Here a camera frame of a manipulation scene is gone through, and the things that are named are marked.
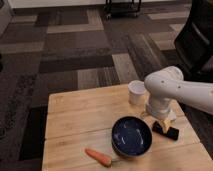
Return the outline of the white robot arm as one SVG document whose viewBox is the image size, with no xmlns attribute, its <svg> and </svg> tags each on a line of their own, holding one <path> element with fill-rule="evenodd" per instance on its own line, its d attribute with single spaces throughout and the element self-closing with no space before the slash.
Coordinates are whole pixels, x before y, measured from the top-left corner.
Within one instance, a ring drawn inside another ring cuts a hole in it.
<svg viewBox="0 0 213 171">
<path fill-rule="evenodd" d="M 213 115 L 213 83 L 185 81 L 178 67 L 169 66 L 147 75 L 144 86 L 149 92 L 146 112 L 159 120 L 164 133 L 176 119 L 170 106 L 172 100 Z"/>
</svg>

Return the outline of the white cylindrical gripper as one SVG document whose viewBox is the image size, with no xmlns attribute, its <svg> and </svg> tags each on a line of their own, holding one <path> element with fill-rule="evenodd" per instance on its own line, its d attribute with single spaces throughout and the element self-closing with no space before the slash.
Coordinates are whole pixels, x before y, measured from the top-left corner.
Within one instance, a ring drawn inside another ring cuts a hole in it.
<svg viewBox="0 0 213 171">
<path fill-rule="evenodd" d="M 146 103 L 146 111 L 141 113 L 141 118 L 145 118 L 150 114 L 157 119 L 164 119 L 161 124 L 163 130 L 167 131 L 171 125 L 171 121 L 167 118 L 171 112 L 170 103 L 171 100 L 168 98 L 150 96 Z"/>
</svg>

